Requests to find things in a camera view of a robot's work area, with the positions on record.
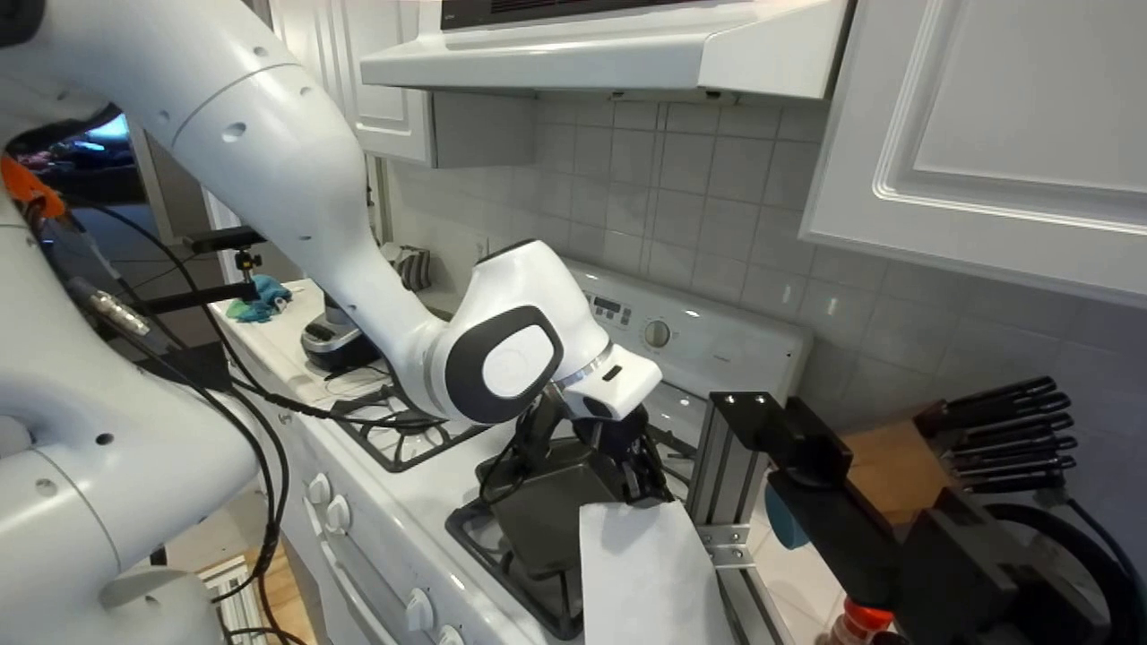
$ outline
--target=range hood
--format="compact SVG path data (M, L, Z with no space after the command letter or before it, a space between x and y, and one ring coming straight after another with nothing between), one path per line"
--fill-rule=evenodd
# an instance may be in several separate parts
M681 0L446 33L423 17L414 41L363 57L363 79L418 88L731 88L822 100L847 17L849 0Z

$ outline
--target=white cabinet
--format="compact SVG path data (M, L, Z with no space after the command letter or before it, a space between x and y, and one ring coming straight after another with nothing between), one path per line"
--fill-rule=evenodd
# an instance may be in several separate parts
M363 149L418 166L530 162L530 96L365 86L358 57L418 33L418 0L271 0L271 24L337 96Z
M860 0L804 233L1147 303L1143 33L1143 0Z

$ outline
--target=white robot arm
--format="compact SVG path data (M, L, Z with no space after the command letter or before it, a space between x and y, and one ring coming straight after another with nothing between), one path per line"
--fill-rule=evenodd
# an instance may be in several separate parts
M353 131L239 0L47 0L31 41L0 50L0 84L0 135L115 100L311 275L431 414L501 423L555 383L578 414L618 420L659 379L608 345L546 244L479 263L452 322L400 291L370 236Z

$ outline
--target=stove control knob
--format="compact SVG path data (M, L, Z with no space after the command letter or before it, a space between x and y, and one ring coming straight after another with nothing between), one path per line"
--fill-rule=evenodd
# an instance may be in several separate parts
M325 534L348 534L350 530L350 500L345 496L334 496L323 508L323 530Z
M671 339L673 339L673 325L671 322L654 320L654 322L645 325L645 345L648 348L667 348Z
M466 645L466 639L454 627L439 627L433 645Z
M433 602L425 586L414 586L405 598L405 633L425 633L425 632L433 632Z
M329 505L329 499L334 499L334 488L329 488L325 473L314 473L314 475L309 480L309 500L311 500L311 508Z

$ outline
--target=kitchen wall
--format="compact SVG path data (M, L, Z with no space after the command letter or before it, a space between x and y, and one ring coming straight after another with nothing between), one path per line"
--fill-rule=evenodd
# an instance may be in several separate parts
M1055 371L1082 441L1070 492L1147 565L1147 313L804 244L822 135L825 113L799 106L546 96L526 168L387 166L391 236L437 253L439 308L472 259L542 236L795 320L817 332L804 399L840 426Z

